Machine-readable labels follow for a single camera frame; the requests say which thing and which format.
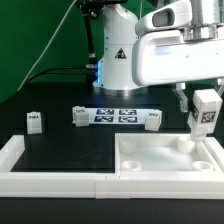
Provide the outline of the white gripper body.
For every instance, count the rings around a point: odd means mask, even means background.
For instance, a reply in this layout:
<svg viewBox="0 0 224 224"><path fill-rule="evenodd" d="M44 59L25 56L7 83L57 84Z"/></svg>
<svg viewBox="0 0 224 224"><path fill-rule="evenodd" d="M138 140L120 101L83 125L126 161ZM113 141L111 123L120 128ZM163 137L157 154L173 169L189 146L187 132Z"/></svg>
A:
<svg viewBox="0 0 224 224"><path fill-rule="evenodd" d="M135 32L137 85L224 77L224 0L170 0L142 17Z"/></svg>

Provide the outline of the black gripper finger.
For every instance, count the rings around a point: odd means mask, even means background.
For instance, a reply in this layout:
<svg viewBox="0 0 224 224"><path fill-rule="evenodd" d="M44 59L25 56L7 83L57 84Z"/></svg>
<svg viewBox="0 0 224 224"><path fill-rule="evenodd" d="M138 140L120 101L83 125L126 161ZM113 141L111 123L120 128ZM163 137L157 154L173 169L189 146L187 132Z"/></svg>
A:
<svg viewBox="0 0 224 224"><path fill-rule="evenodd" d="M180 110L183 113L188 111L188 98L184 93L186 85L184 83L176 83L174 85L174 93L179 100L180 103Z"/></svg>
<svg viewBox="0 0 224 224"><path fill-rule="evenodd" d="M224 78L217 79L217 85L218 85L217 93L221 97L222 94L224 93Z"/></svg>

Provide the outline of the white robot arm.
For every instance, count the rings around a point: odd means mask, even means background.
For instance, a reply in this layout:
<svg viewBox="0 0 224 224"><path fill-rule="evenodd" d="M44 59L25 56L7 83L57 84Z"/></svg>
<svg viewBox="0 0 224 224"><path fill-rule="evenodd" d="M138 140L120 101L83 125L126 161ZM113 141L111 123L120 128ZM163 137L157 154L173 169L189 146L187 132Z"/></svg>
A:
<svg viewBox="0 0 224 224"><path fill-rule="evenodd" d="M215 79L224 93L224 0L147 0L156 8L138 18L119 4L104 14L104 55L94 89L130 96L146 86L171 84L189 110L189 81Z"/></svg>

